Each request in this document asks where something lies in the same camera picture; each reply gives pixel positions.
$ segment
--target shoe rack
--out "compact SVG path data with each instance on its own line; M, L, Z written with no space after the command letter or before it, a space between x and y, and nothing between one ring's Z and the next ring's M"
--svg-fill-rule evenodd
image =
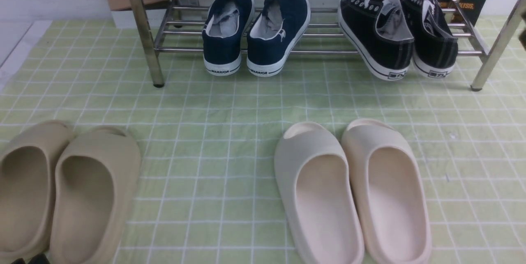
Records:
M181 21L180 13L186 10L200 10L207 11L208 7L203 6L179 6L178 0L170 0L169 6L166 9L163 21L159 28L159 31L155 38L152 37L150 24L146 16L143 0L130 0L132 5L131 9L137 23L139 30L139 36L143 45L144 53L146 55L146 61L154 86L161 88L164 86L165 81L163 74L160 69L158 56L160 53L202 53L202 48L197 47L165 47L163 46L163 38L166 35L201 35L200 31L188 31L184 29L169 30L169 26L203 26L204 21ZM466 14L460 7L458 0L451 0L449 8L444 8L443 11L448 21L451 21L453 14L457 13L462 17L461 23L449 23L450 28L460 29L462 32L456 32L453 35L458 38L465 38L471 43L473 50L459 50L459 56L476 56L482 61L481 68L477 73L476 77L471 83L471 90L474 92L480 91L485 82L488 80L491 72L496 66L498 59L501 57L506 46L510 42L511 38L515 34L515 30L518 28L520 21L522 20L521 14L526 10L526 0L517 0L515 7L508 16L504 26L494 44L488 47L483 41L479 32L467 19ZM336 8L312 8L312 13L336 13ZM310 24L309 28L337 28L337 23L327 24ZM333 37L344 37L340 33L309 33L303 35L305 38L333 38ZM309 54L309 55L358 55L357 51L337 51L337 50L320 50L320 49L294 49L293 54Z

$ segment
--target grid pattern floor mat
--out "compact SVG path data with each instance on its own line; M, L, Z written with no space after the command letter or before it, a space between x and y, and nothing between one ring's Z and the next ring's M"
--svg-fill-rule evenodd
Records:
M503 22L479 21L488 43ZM299 47L350 44L310 38ZM526 262L526 52L516 38L477 93L468 89L477 58L459 57L445 80L410 71L398 82L374 78L358 57L291 56L270 78L244 65L213 77L201 55L160 61L167 81L157 89L135 30L55 21L0 94L3 144L53 118L78 133L109 124L137 138L141 179L114 264L300 264L274 179L277 140L304 120L340 138L359 117L387 122L413 148L431 263Z

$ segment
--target shoelace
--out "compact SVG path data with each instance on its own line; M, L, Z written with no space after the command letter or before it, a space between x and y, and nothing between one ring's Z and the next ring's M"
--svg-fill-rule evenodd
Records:
M411 0L411 1L417 3L418 5L422 5L422 9L424 13L426 13L428 9L431 9L431 13L434 16L434 10L435 10L434 0L423 0L423 3L418 2L418 0Z
M363 2L360 2L360 0L351 0L351 3L354 3L354 4L356 4L356 5L360 6L360 7L363 7L363 8L369 7L369 9L372 10L374 8L374 6L373 5L369 6L369 2L370 1L371 0L363 0Z

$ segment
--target canvas sneaker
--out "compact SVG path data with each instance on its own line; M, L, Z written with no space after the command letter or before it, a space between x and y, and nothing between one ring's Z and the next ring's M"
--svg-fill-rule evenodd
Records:
M265 0L247 36L248 70L260 77L278 74L309 22L308 0Z
M254 18L254 0L215 0L203 27L208 73L231 75L241 66L241 38Z
M437 0L401 0L407 24L415 36L413 62L421 75L444 78L453 70L458 54Z
M341 0L338 24L374 76L398 80L406 75L414 39L400 0Z

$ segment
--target beige slide sandal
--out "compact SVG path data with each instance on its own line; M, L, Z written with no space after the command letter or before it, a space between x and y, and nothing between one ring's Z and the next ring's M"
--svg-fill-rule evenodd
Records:
M56 168L49 253L55 264L105 264L115 254L141 168L137 142L115 127L77 137Z
M364 247L338 140L299 122L278 142L274 169L295 247L306 264L358 264Z
M23 131L0 155L0 260L30 258L47 249L55 206L55 166L73 139L65 122Z
M426 264L431 231L417 162L406 139L358 119L341 141L367 251L378 264Z

